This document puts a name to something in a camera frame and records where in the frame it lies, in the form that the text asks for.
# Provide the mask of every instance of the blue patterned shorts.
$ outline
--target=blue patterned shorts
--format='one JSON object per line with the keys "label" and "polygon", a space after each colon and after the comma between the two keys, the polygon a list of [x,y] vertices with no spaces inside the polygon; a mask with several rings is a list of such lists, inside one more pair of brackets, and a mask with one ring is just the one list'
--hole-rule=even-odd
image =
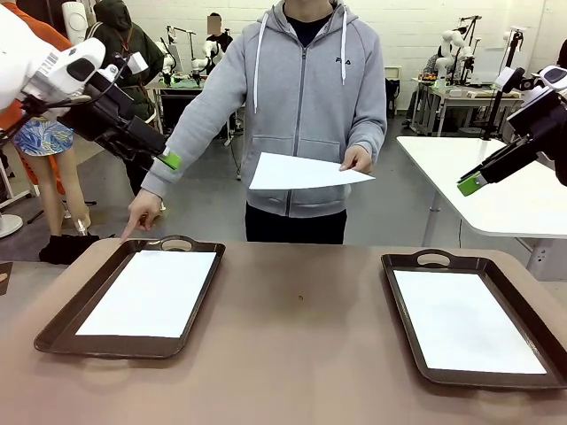
{"label": "blue patterned shorts", "polygon": [[29,156],[45,157],[69,150],[73,146],[73,130],[57,121],[32,118],[12,142]]}

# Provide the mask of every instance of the held paper sheet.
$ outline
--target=held paper sheet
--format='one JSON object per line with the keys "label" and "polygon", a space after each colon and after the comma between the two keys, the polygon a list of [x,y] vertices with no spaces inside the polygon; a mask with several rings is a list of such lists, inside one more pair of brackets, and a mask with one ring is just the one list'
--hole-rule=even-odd
{"label": "held paper sheet", "polygon": [[262,152],[250,190],[314,189],[374,180],[339,168],[340,164],[333,162]]}
{"label": "held paper sheet", "polygon": [[214,257],[214,252],[136,253],[77,335],[180,337]]}
{"label": "held paper sheet", "polygon": [[394,273],[428,368],[546,373],[478,275]]}

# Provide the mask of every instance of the hoodie drawstring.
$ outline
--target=hoodie drawstring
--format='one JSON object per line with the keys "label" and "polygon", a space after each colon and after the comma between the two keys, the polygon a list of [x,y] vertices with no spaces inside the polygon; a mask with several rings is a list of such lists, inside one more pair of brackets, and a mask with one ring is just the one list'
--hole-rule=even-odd
{"label": "hoodie drawstring", "polygon": [[258,37],[258,50],[256,51],[256,66],[254,68],[254,113],[258,111],[258,71],[260,69],[260,49],[262,47],[262,39],[266,31],[266,24],[268,23],[268,14],[264,15],[262,26],[260,27],[260,36]]}
{"label": "hoodie drawstring", "polygon": [[345,85],[345,80],[346,80],[345,50],[346,50],[346,10],[345,13],[343,13],[343,34],[340,44],[340,63],[341,63],[341,73],[343,76],[343,86]]}

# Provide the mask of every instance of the dark green jacket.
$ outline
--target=dark green jacket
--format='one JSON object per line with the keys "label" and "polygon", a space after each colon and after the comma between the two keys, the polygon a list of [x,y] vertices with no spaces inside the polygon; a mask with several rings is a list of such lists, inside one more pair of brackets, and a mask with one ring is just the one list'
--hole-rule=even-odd
{"label": "dark green jacket", "polygon": [[113,53],[127,54],[123,42],[128,40],[130,29],[132,35],[128,42],[130,53],[140,52],[148,64],[148,69],[136,75],[120,78],[117,82],[130,97],[134,99],[133,113],[142,120],[148,120],[154,112],[151,100],[147,97],[142,86],[155,78],[163,68],[163,53],[158,46],[138,25],[132,22],[128,8],[121,0],[103,0],[95,4],[97,23],[87,30],[87,35],[97,38],[106,47],[103,67],[110,64]]}

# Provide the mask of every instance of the man's right hand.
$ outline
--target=man's right hand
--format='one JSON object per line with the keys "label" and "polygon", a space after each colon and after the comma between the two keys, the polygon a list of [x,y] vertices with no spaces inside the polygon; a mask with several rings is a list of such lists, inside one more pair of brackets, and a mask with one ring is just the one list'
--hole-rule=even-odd
{"label": "man's right hand", "polygon": [[143,231],[150,230],[156,217],[159,216],[160,207],[160,197],[147,190],[140,190],[140,193],[138,193],[138,196],[128,208],[130,211],[130,220],[124,229],[124,233],[122,233],[121,241],[125,242],[137,228]]}

